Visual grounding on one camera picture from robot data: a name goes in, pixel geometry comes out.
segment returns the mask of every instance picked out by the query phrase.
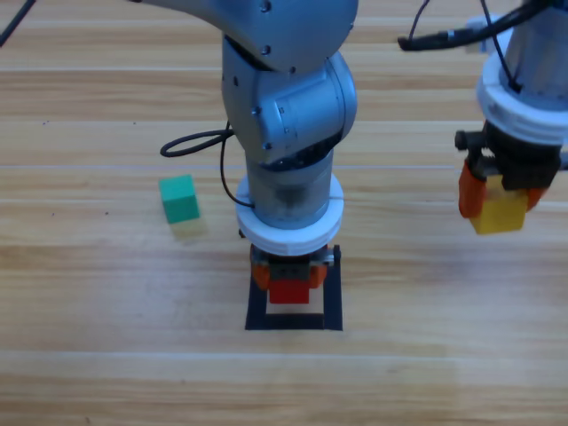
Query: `green block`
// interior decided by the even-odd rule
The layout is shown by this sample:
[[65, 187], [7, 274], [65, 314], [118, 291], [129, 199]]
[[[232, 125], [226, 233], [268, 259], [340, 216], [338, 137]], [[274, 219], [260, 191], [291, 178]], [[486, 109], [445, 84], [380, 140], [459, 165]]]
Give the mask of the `green block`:
[[162, 204], [170, 224], [199, 217], [199, 205], [191, 175], [160, 181]]

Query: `wood grain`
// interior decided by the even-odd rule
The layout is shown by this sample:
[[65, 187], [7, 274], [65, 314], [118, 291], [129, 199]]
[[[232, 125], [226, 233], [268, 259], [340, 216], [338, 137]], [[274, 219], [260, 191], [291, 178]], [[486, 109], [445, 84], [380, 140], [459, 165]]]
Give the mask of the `wood grain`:
[[[218, 150], [158, 155], [223, 126], [219, 33], [38, 0], [0, 51], [2, 426], [568, 424], [568, 178], [520, 233], [461, 219], [454, 132], [482, 124], [485, 58], [399, 52], [420, 2], [361, 1], [342, 48], [360, 104], [335, 153], [345, 331], [250, 333]], [[0, 0], [0, 25], [18, 4]], [[432, 2], [419, 32], [480, 11]], [[169, 226], [158, 181], [185, 173], [202, 218]]]

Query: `cable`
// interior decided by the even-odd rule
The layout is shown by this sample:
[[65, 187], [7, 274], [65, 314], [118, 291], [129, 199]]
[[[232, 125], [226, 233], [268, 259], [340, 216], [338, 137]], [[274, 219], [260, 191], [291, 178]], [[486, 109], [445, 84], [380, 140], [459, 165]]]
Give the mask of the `cable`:
[[[231, 124], [229, 122], [227, 122], [225, 130], [229, 130], [229, 127], [231, 127]], [[250, 208], [253, 209], [255, 207], [254, 204], [238, 200], [236, 197], [234, 197], [234, 195], [231, 193], [231, 191], [229, 191], [229, 187], [227, 186], [227, 181], [225, 180], [225, 143], [226, 143], [228, 138], [229, 137], [224, 138], [222, 143], [221, 143], [221, 161], [220, 161], [220, 164], [219, 164], [219, 168], [221, 169], [221, 182], [223, 183], [223, 188], [225, 189], [225, 192], [227, 193], [227, 195], [229, 196], [229, 198], [231, 200], [233, 200], [237, 204], [240, 204], [241, 206], [250, 207]]]
[[[196, 146], [191, 146], [191, 147], [186, 148], [186, 149], [180, 149], [180, 150], [173, 151], [173, 152], [170, 151], [171, 148], [178, 146], [180, 144], [183, 144], [184, 142], [189, 142], [190, 140], [196, 140], [196, 139], [199, 139], [199, 138], [206, 138], [206, 137], [210, 137], [210, 136], [215, 136], [215, 138], [210, 139], [208, 141], [205, 141], [205, 142], [198, 144]], [[171, 142], [167, 143], [166, 145], [164, 145], [162, 147], [162, 149], [160, 150], [160, 154], [164, 157], [167, 157], [167, 158], [181, 157], [181, 156], [184, 156], [184, 155], [199, 153], [203, 149], [211, 148], [212, 146], [220, 143], [221, 144], [220, 169], [221, 169], [221, 182], [223, 184], [223, 188], [225, 189], [225, 192], [227, 193], [227, 195], [229, 196], [229, 198], [231, 200], [233, 200], [237, 204], [240, 204], [241, 206], [251, 207], [253, 209], [255, 207], [254, 204], [238, 200], [231, 193], [231, 191], [229, 190], [229, 187], [227, 186], [227, 182], [226, 182], [226, 179], [225, 179], [225, 144], [226, 144], [227, 139], [230, 138], [231, 136], [234, 136], [234, 130], [231, 129], [231, 124], [229, 122], [227, 122], [227, 125], [225, 126], [224, 130], [204, 131], [204, 132], [201, 132], [201, 133], [195, 133], [195, 134], [190, 135], [190, 136], [184, 136], [183, 138], [172, 140]]]
[[413, 38], [412, 40], [407, 37], [400, 37], [398, 45], [403, 51], [439, 51], [483, 42], [503, 31], [527, 22], [550, 5], [551, 0], [533, 0], [509, 12], [488, 27], [447, 30], [434, 35]]
[[412, 28], [410, 29], [410, 35], [408, 36], [408, 40], [413, 39], [414, 31], [416, 30], [416, 27], [418, 26], [418, 21], [420, 20], [420, 17], [422, 16], [422, 12], [424, 12], [424, 9], [426, 9], [426, 6], [428, 6], [429, 2], [430, 2], [430, 0], [424, 0], [424, 3], [422, 3], [422, 6], [420, 6], [420, 9], [418, 9], [418, 13], [416, 13], [416, 17], [414, 18]]
[[[227, 140], [232, 135], [234, 135], [234, 132], [232, 130], [211, 130], [211, 131], [204, 131], [202, 133], [195, 133], [190, 136], [184, 136], [183, 138], [172, 140], [171, 142], [167, 143], [162, 147], [162, 149], [160, 150], [160, 154], [163, 155], [164, 157], [174, 158], [174, 157], [182, 157], [184, 155], [199, 153], [203, 149], [212, 147], [213, 145], [223, 142], [223, 140]], [[170, 149], [173, 148], [174, 146], [178, 146], [180, 144], [183, 144], [184, 142], [189, 142], [190, 140], [196, 140], [200, 138], [206, 138], [209, 136], [217, 136], [217, 137], [210, 139], [207, 142], [203, 142], [202, 144], [191, 146], [186, 149], [181, 149], [174, 152], [170, 151]]]
[[13, 17], [12, 21], [8, 24], [8, 27], [0, 33], [0, 47], [4, 46], [4, 44], [8, 41], [8, 39], [12, 36], [13, 32], [16, 28], [20, 25], [26, 15], [29, 13], [29, 10], [32, 6], [36, 3], [36, 0], [27, 0], [22, 6], [21, 9], [16, 13], [16, 16]]
[[[485, 18], [487, 19], [487, 26], [490, 27], [493, 23], [491, 22], [491, 13], [489, 13], [487, 2], [485, 0], [479, 0], [479, 1], [481, 2], [481, 7], [483, 7], [483, 13], [485, 14]], [[503, 56], [503, 51], [501, 50], [501, 45], [499, 44], [499, 40], [497, 40], [497, 35], [493, 34], [492, 38], [493, 38], [493, 43], [495, 44], [495, 50], [497, 51], [497, 54], [499, 55], [499, 59], [501, 61], [501, 66], [503, 67], [503, 71], [505, 72], [505, 75], [509, 80], [509, 87], [516, 93], [520, 93], [522, 86], [519, 83], [517, 83], [515, 77], [513, 77], [513, 75], [509, 70], [509, 66], [507, 65], [507, 61]]]

